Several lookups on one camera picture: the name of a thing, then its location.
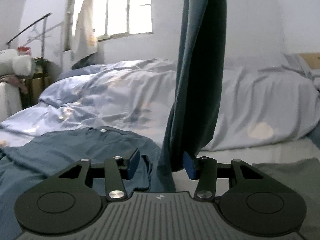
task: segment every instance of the bed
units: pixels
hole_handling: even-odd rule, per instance
[[[127,136],[127,131],[130,134],[124,141],[140,140],[141,152],[156,167],[160,161],[155,156],[160,155],[174,102],[176,70],[175,62],[162,59],[123,61],[72,70],[61,74],[58,81],[41,94],[36,106],[2,122],[0,141],[7,147],[1,149],[0,196],[12,194],[10,201],[6,198],[7,202],[3,202],[2,197],[1,211],[6,219],[14,221],[13,212],[7,207],[14,204],[20,191],[87,157],[81,151],[85,152],[88,143],[83,143],[83,136],[90,129],[95,130],[94,134],[98,133],[97,137],[89,139],[90,147],[96,151],[101,136],[118,130],[122,131],[122,136]],[[215,133],[199,156],[209,156],[220,163],[239,158],[250,164],[320,159],[319,148],[305,137],[317,128],[319,120],[320,98],[316,81],[300,56],[226,58]],[[80,145],[74,151],[74,144],[64,143],[68,140],[65,136],[72,131]],[[42,141],[48,137],[55,145]],[[152,144],[141,141],[142,138],[150,139],[154,145],[145,147]],[[57,144],[64,145],[62,157],[55,149]],[[113,149],[110,154],[117,154],[114,146],[110,149]],[[102,156],[106,154],[91,158],[102,161]],[[137,177],[143,179],[125,184],[129,192],[135,188],[174,190],[174,185],[170,186],[174,182],[175,190],[193,194],[197,181],[189,180],[184,170],[173,173],[173,177],[158,179],[150,175],[148,161],[140,161],[145,166]],[[8,169],[12,163],[19,166],[15,171]],[[154,179],[152,185],[156,186],[148,184],[151,177]],[[21,184],[24,186],[19,190],[12,186]],[[227,190],[227,180],[219,180],[216,194],[222,195]],[[0,223],[0,229],[5,236],[13,236],[20,230],[17,223],[11,227]]]

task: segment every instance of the cardboard box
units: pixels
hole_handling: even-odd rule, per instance
[[[320,69],[320,53],[301,53],[301,57],[312,69]]]

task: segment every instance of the window bar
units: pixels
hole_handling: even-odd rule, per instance
[[[106,33],[105,33],[106,36],[108,36],[108,7],[109,7],[109,0],[107,0],[107,6],[106,6]]]
[[[127,34],[130,33],[130,0],[127,0]]]

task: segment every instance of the mattress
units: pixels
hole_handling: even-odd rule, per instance
[[[22,110],[19,89],[6,82],[0,83],[0,122]]]
[[[274,145],[225,150],[217,152],[201,151],[198,157],[208,156],[218,163],[230,163],[233,159],[241,159],[253,163],[292,163],[302,159],[316,157],[320,160],[320,150],[309,138]],[[193,196],[198,181],[191,181],[185,170],[174,172],[173,180],[176,191],[189,191]],[[216,195],[223,195],[229,190],[228,179],[217,179]]]

